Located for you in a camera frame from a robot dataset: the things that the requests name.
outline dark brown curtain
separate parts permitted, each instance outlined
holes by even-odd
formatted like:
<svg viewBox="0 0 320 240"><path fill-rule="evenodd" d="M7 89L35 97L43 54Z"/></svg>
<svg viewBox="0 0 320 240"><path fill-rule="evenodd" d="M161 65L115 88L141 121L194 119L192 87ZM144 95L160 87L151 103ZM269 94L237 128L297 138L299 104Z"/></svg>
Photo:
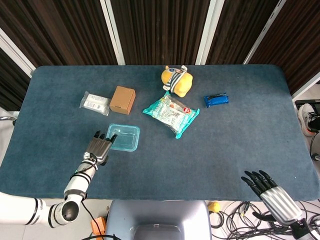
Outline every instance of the dark brown curtain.
<svg viewBox="0 0 320 240"><path fill-rule="evenodd" d="M0 27L36 67L117 65L99 0L2 0Z"/></svg>
<svg viewBox="0 0 320 240"><path fill-rule="evenodd" d="M225 0L206 64L242 64L278 0Z"/></svg>
<svg viewBox="0 0 320 240"><path fill-rule="evenodd" d="M250 64L275 64L293 94L320 71L320 1L287 0Z"/></svg>
<svg viewBox="0 0 320 240"><path fill-rule="evenodd" d="M7 111L19 111L30 78L0 48L0 107Z"/></svg>
<svg viewBox="0 0 320 240"><path fill-rule="evenodd" d="M210 0L111 0L127 65L195 64Z"/></svg>

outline blue packaged snack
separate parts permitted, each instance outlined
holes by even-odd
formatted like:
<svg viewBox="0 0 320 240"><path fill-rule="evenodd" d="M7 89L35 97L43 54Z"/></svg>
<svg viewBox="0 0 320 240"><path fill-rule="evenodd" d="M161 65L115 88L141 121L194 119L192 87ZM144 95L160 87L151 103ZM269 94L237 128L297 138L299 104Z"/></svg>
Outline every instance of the blue packaged snack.
<svg viewBox="0 0 320 240"><path fill-rule="evenodd" d="M189 127L200 109L192 109L173 98L167 91L162 98L142 111L167 125L179 139L182 133Z"/></svg>
<svg viewBox="0 0 320 240"><path fill-rule="evenodd" d="M229 97L226 93L223 94L216 94L211 96L205 96L204 102L207 108L219 105L219 104L228 104L229 103Z"/></svg>

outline white packet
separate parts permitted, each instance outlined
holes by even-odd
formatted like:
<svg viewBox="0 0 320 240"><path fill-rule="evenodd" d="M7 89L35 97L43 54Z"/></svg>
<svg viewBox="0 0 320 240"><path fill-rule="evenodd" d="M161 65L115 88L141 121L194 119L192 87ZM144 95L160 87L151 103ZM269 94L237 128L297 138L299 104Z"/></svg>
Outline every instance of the white packet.
<svg viewBox="0 0 320 240"><path fill-rule="evenodd" d="M79 108L90 109L102 115L108 116L110 111L110 101L110 98L93 95L88 91L85 91Z"/></svg>

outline snack package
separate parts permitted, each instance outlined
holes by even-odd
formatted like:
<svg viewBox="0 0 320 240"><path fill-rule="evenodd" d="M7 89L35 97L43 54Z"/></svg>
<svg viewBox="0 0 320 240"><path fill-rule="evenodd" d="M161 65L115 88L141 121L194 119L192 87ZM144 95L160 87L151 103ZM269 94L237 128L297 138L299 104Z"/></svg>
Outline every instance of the snack package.
<svg viewBox="0 0 320 240"><path fill-rule="evenodd" d="M204 102L205 102L205 105L207 108L214 106L214 105L229 103L229 97L226 93L205 96L203 99L204 99Z"/></svg>
<svg viewBox="0 0 320 240"><path fill-rule="evenodd" d="M85 91L79 108L90 109L102 115L108 116L110 111L110 98L97 96Z"/></svg>
<svg viewBox="0 0 320 240"><path fill-rule="evenodd" d="M167 125L179 139L182 133L189 127L198 116L200 109L192 109L173 98L167 91L162 98L143 110L153 118Z"/></svg>

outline clear blue container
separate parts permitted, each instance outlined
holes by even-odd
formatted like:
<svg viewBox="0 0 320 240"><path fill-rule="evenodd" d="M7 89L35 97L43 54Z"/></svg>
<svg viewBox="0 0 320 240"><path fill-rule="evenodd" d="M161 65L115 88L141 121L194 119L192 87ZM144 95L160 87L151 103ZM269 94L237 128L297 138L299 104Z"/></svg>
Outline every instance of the clear blue container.
<svg viewBox="0 0 320 240"><path fill-rule="evenodd" d="M137 126L110 124L107 138L111 138L114 134L117 134L111 149L133 152L138 147L140 128Z"/></svg>

